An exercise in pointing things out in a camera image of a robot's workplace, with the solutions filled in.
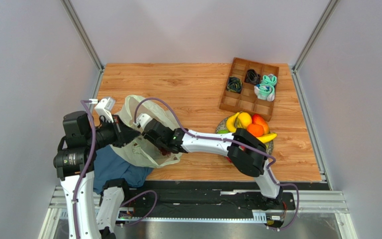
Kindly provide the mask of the fake purple grape bunch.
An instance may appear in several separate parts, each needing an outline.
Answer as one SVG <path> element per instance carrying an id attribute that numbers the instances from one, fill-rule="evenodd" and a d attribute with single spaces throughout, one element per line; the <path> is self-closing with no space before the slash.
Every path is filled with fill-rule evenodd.
<path id="1" fill-rule="evenodd" d="M 166 157 L 168 157 L 168 156 L 171 155 L 171 153 L 168 152 L 168 151 L 167 151 L 166 149 L 164 149 L 164 148 L 161 148 L 161 149 L 160 149 L 160 153 L 161 153 L 163 156 L 166 156 Z"/>

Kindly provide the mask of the fake yellow banana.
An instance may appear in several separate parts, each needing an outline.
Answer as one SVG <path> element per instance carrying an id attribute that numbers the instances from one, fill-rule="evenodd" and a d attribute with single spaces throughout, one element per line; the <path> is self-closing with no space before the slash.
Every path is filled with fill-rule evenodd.
<path id="1" fill-rule="evenodd" d="M 237 128 L 236 127 L 236 119 L 238 117 L 238 115 L 240 114 L 241 112 L 237 112 L 236 114 L 230 116 L 226 122 L 226 127 L 227 127 L 227 130 L 229 132 L 236 132 L 237 129 L 244 129 L 244 128 Z M 264 134 L 263 136 L 260 136 L 260 137 L 256 137 L 259 141 L 261 141 L 262 143 L 267 143 L 267 142 L 270 142 L 274 139 L 277 138 L 277 134 L 274 133 L 274 132 L 271 132 L 268 133 L 268 134 Z"/>

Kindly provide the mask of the fake red dragon fruit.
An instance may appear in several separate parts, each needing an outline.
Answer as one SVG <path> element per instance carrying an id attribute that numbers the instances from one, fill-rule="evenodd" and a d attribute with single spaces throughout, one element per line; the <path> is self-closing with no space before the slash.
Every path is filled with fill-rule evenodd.
<path id="1" fill-rule="evenodd" d="M 244 151 L 244 150 L 245 150 L 245 147 L 243 147 L 243 146 L 239 146 L 239 149 L 242 150 L 242 151 Z M 228 161 L 229 163 L 232 163 L 232 160 L 231 160 L 229 157 L 226 157 L 226 159 L 227 159 L 227 161 Z"/>

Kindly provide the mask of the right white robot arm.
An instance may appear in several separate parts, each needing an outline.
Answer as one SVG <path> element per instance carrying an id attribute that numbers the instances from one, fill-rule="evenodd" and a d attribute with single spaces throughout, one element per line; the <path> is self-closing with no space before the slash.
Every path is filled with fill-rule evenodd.
<path id="1" fill-rule="evenodd" d="M 204 152 L 229 158 L 239 172 L 254 178 L 266 201 L 277 205 L 282 201 L 283 189 L 270 170 L 273 158 L 266 145 L 245 129 L 225 134 L 170 129 L 146 114 L 136 124 L 142 128 L 142 136 L 163 153 Z"/>

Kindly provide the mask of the fake green watermelon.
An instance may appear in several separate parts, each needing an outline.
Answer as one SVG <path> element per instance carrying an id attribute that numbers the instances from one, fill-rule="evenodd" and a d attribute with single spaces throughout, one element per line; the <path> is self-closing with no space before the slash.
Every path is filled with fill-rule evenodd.
<path id="1" fill-rule="evenodd" d="M 226 133 L 229 133 L 227 129 L 222 129 L 217 132 L 217 134 L 226 134 Z"/>

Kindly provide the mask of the fake yellow lemon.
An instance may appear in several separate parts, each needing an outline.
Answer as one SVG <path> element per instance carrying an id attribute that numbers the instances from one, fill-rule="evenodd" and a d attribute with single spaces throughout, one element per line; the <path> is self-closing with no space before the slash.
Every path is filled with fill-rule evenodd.
<path id="1" fill-rule="evenodd" d="M 236 127 L 246 129 L 252 123 L 252 116 L 247 112 L 241 112 L 236 119 Z"/>

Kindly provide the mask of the fake orange fruit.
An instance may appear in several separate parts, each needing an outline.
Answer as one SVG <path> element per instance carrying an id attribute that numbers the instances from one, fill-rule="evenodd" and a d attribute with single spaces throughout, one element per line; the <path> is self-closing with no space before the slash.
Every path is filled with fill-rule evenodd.
<path id="1" fill-rule="evenodd" d="M 246 130 L 254 137 L 263 136 L 265 133 L 264 127 L 260 124 L 251 123 L 247 126 Z"/>

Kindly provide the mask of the translucent yellowish plastic bag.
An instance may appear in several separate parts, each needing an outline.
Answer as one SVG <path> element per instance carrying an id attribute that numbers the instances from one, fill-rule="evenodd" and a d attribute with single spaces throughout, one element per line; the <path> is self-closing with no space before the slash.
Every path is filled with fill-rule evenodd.
<path id="1" fill-rule="evenodd" d="M 116 113 L 125 125 L 133 129 L 138 129 L 134 124 L 134 114 L 138 104 L 142 100 L 144 100 L 143 96 L 129 95 L 125 98 L 121 110 Z M 164 110 L 154 101 L 146 101 L 139 106 L 137 116 L 141 113 L 148 114 L 170 129 L 179 127 L 173 114 L 170 111 Z M 157 147 L 142 136 L 134 139 L 131 143 L 122 148 L 113 146 L 112 149 L 124 160 L 139 167 L 162 168 L 167 165 L 179 163 L 182 156 L 182 153 L 167 153 L 166 155 L 163 155 Z"/>

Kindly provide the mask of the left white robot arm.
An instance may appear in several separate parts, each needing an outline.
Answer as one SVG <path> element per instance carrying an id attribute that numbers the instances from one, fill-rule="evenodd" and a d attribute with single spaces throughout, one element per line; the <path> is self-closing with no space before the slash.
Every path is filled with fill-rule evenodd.
<path id="1" fill-rule="evenodd" d="M 87 112 L 64 116 L 62 137 L 53 164 L 67 202 L 71 239 L 114 239 L 119 207 L 129 197 L 125 179 L 110 179 L 102 187 L 100 210 L 95 210 L 94 178 L 96 151 L 108 145 L 122 148 L 139 136 L 119 116 L 100 117 L 96 127 Z"/>

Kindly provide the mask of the fake orange mango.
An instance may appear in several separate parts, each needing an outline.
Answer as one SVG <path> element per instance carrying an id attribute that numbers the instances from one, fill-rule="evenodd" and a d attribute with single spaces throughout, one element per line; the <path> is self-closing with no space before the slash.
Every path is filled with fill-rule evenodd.
<path id="1" fill-rule="evenodd" d="M 264 129 L 264 134 L 270 133 L 269 125 L 261 115 L 259 115 L 259 114 L 252 115 L 252 122 L 254 124 L 262 126 Z"/>

